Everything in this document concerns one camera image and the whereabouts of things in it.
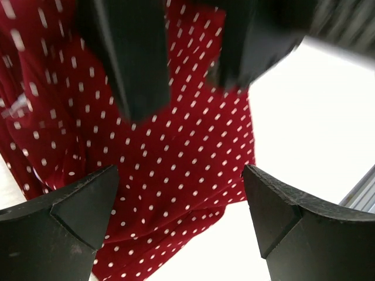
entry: red polka dot dress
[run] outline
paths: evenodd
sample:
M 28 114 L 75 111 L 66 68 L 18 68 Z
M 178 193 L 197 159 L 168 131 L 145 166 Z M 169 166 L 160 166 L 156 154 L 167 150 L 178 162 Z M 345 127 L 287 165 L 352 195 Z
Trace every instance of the red polka dot dress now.
M 120 118 L 101 62 L 74 27 L 74 0 L 1 0 L 0 152 L 27 199 L 105 165 L 120 186 L 93 272 L 144 280 L 226 205 L 245 200 L 241 171 L 254 163 L 246 92 L 205 84 L 219 56 L 225 14 L 167 0 L 170 107 L 141 124 Z

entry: red fabric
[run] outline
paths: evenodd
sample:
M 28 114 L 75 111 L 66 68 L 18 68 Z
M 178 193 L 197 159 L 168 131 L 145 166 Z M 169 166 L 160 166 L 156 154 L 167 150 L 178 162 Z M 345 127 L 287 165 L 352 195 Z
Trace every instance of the red fabric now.
M 204 84 L 220 51 L 222 11 L 167 1 L 172 102 L 136 125 L 120 119 L 100 61 L 74 29 L 74 0 L 1 4 L 0 106 L 24 92 L 33 111 L 1 119 L 0 151 L 26 198 L 118 165 L 93 267 L 100 280 L 144 280 L 227 204 L 245 200 L 240 174 L 254 163 L 247 94 Z

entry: white polka dot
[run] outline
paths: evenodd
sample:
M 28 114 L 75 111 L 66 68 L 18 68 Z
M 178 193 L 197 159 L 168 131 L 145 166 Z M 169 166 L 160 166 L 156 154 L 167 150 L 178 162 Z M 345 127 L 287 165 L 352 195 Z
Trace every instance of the white polka dot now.
M 90 77 L 94 77 L 95 76 L 95 69 L 94 69 L 94 67 L 90 67 L 89 68 L 89 72 L 90 72 Z
M 11 36 L 13 38 L 14 44 L 20 52 L 23 52 L 25 50 L 25 45 L 23 44 L 21 34 L 16 29 L 11 30 Z
M 21 129 L 21 124 L 19 122 L 14 122 L 13 125 L 14 125 L 14 128 L 16 130 L 20 130 Z

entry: metal frame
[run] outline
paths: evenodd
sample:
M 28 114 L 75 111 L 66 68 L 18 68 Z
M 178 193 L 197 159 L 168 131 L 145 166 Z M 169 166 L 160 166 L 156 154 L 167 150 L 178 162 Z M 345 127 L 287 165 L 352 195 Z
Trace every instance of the metal frame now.
M 375 165 L 340 202 L 340 205 L 375 214 Z

